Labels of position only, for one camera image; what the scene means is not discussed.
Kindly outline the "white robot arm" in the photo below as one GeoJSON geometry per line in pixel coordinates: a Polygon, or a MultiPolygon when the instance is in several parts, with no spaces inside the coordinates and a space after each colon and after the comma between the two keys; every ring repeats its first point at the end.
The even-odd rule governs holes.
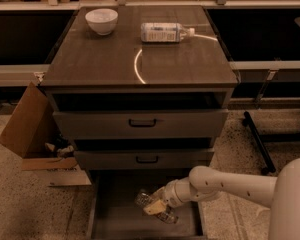
{"type": "Polygon", "coordinates": [[[221,172],[206,166],[173,180],[151,195],[144,211],[157,215],[169,207],[201,202],[223,191],[271,210],[268,240],[300,240],[300,158],[276,177],[221,172]]]}

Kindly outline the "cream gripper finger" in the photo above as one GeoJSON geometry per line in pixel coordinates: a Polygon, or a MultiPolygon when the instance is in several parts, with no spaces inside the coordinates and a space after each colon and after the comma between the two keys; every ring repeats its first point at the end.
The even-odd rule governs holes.
{"type": "Polygon", "coordinates": [[[143,210],[148,215],[156,215],[166,210],[167,205],[161,199],[156,199],[147,204],[143,210]]]}
{"type": "Polygon", "coordinates": [[[166,189],[165,186],[159,188],[158,190],[156,190],[156,191],[152,194],[152,197],[153,197],[154,199],[161,199],[161,200],[163,200],[163,199],[164,199],[165,189],[166,189]]]}

